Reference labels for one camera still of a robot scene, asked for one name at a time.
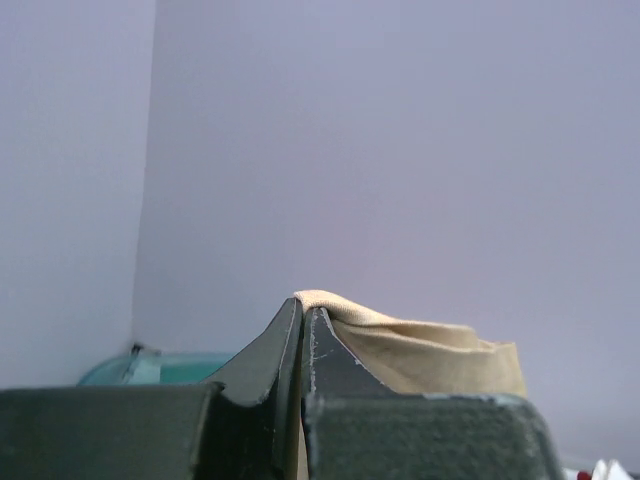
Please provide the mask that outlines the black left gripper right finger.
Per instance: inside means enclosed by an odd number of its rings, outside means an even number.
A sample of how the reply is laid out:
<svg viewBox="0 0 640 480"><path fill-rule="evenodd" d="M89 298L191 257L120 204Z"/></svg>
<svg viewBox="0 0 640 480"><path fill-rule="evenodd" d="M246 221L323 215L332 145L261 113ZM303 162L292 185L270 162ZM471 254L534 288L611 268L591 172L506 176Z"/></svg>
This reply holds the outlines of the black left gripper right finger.
<svg viewBox="0 0 640 480"><path fill-rule="evenodd" d="M562 479L548 429L513 395L399 394L305 319L304 432L312 479Z"/></svg>

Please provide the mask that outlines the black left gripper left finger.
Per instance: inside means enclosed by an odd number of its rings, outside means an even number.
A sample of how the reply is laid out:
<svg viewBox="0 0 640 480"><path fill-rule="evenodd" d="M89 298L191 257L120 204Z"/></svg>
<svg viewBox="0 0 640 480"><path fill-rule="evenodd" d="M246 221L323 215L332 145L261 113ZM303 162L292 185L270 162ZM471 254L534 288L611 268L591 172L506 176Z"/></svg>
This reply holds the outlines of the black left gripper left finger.
<svg viewBox="0 0 640 480"><path fill-rule="evenodd" d="M302 323L287 300L199 384L3 391L2 477L295 478Z"/></svg>

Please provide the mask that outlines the beige t shirt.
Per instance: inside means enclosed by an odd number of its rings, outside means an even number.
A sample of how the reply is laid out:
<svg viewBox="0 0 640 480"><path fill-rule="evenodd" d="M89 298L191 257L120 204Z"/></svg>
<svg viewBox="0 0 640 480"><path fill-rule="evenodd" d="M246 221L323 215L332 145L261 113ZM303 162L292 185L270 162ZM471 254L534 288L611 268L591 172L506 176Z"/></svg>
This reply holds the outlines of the beige t shirt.
<svg viewBox="0 0 640 480"><path fill-rule="evenodd" d="M347 350L398 393L527 396L513 342L483 340L466 325L392 317L324 290L295 297L306 312L325 309Z"/></svg>

